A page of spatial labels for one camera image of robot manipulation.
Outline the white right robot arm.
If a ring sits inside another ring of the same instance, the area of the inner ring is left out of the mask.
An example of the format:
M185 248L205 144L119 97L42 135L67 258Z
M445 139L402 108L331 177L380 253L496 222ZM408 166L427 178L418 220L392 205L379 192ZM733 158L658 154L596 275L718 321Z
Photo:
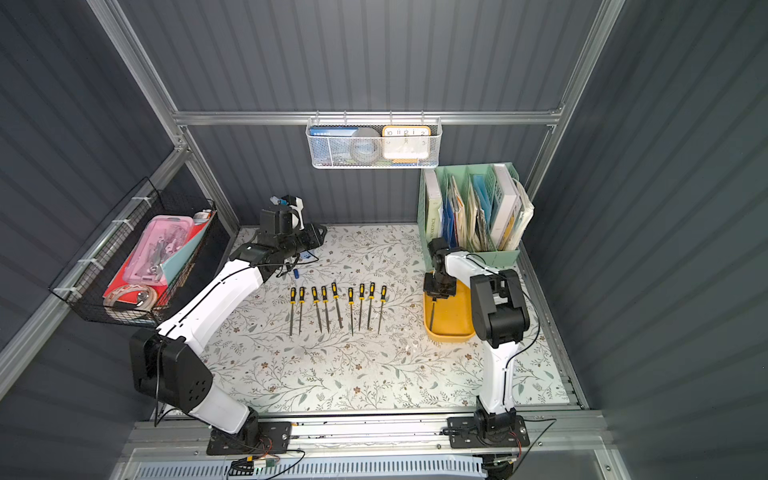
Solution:
M471 323L483 342L483 384L474 417L480 434L506 431L517 412L512 394L514 361L524 333L530 328L520 278L512 269L500 270L481 257L451 248L443 238L427 244L433 270L427 273L423 292L434 304L457 294L459 285L469 290Z

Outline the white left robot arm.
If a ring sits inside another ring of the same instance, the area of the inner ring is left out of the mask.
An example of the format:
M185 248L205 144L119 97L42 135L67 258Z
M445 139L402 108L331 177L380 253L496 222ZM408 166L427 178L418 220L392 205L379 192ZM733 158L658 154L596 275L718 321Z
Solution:
M187 305L129 342L134 388L229 435L253 436L258 414L216 386L202 354L224 321L278 270L323 245L327 228L303 219L303 201L287 195L261 211L253 240L240 245Z

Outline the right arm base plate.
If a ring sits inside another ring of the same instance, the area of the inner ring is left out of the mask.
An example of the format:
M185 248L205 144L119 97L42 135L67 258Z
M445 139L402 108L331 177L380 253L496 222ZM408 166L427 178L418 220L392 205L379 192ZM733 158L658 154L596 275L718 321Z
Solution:
M449 438L453 449L521 449L530 445L524 419L511 413L449 417L441 434Z

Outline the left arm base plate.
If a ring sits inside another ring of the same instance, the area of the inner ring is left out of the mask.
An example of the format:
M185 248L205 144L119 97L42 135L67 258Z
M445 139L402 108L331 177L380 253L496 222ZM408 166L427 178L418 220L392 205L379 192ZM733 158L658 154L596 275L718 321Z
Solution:
M255 421L240 432L229 434L213 429L206 448L209 456L283 454L288 450L291 422Z

